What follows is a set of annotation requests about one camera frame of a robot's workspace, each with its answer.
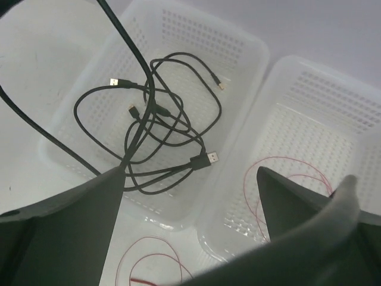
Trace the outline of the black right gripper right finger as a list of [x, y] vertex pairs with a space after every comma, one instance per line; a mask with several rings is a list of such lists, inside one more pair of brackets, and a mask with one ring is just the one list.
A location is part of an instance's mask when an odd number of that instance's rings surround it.
[[360, 209], [357, 178], [328, 197], [260, 167], [270, 242], [187, 285], [379, 285], [380, 216]]

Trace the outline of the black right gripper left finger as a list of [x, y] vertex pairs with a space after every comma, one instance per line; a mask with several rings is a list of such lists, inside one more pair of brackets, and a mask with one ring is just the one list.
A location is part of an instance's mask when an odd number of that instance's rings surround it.
[[115, 167], [1, 214], [1, 285], [98, 285], [123, 190]]

